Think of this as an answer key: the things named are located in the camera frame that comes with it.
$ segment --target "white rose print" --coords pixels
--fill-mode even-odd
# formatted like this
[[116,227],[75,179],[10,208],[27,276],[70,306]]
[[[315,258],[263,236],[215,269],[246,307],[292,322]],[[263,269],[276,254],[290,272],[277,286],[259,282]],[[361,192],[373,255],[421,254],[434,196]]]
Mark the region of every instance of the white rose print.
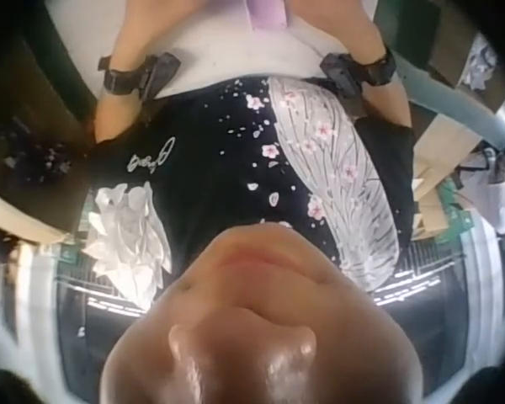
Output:
[[106,275],[129,301],[147,310],[157,288],[162,288],[162,270],[171,272],[167,235],[153,206],[149,183],[126,192],[127,184],[98,191],[100,213],[89,221],[96,233],[84,252],[97,259],[93,271]]

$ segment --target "buckle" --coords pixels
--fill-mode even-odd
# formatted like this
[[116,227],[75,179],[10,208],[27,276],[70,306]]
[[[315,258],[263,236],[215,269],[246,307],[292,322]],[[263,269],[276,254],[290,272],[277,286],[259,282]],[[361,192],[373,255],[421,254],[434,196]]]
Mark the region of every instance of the buckle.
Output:
[[353,67],[354,61],[350,56],[335,53],[328,54],[320,64],[324,74],[335,82],[344,98],[360,98],[363,87],[355,78]]

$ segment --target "green object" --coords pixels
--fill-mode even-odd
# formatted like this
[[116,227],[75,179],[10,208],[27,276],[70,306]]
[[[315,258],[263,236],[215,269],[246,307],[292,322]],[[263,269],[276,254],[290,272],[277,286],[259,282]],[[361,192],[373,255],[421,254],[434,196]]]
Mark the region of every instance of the green object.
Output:
[[379,0],[374,22],[392,50],[427,70],[439,17],[439,7],[429,0]]
[[444,207],[449,223],[449,229],[436,236],[436,242],[453,242],[460,234],[471,230],[474,226],[470,212],[461,210],[456,201],[455,182],[451,178],[446,178],[437,188],[439,200]]
[[61,244],[60,248],[60,261],[63,263],[70,263],[77,265],[78,262],[78,246]]

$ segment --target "lips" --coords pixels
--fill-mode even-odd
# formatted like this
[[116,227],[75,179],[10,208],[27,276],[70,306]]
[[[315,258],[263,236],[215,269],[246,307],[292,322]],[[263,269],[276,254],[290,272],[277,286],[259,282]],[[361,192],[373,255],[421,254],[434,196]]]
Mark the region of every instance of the lips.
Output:
[[269,248],[233,246],[229,253],[221,257],[217,267],[224,270],[253,271],[258,276],[264,272],[283,270],[315,281],[310,270],[303,268],[294,259],[285,256],[283,253]]

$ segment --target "cherry blossom print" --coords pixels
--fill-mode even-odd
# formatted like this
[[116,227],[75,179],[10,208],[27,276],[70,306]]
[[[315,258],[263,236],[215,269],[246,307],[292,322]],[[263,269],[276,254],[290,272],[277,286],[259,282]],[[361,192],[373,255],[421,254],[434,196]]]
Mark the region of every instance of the cherry blossom print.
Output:
[[343,167],[343,178],[350,183],[358,177],[358,169],[353,164],[345,164]]
[[317,221],[321,221],[326,216],[326,212],[323,209],[322,200],[316,195],[311,196],[311,200],[309,201],[307,208],[309,210],[309,217],[312,217]]
[[301,150],[307,154],[312,154],[316,150],[318,150],[318,146],[314,141],[302,141],[301,142]]
[[249,109],[254,109],[255,111],[258,111],[259,109],[265,107],[260,98],[253,97],[251,94],[247,94],[246,99],[247,99],[247,108]]
[[276,158],[280,154],[276,145],[262,146],[262,156],[267,158]]
[[318,122],[315,135],[323,141],[329,141],[333,136],[335,136],[335,131],[332,129],[331,125]]
[[277,206],[278,203],[279,203],[279,193],[273,192],[269,196],[269,204],[271,205],[272,208],[274,208],[275,206]]

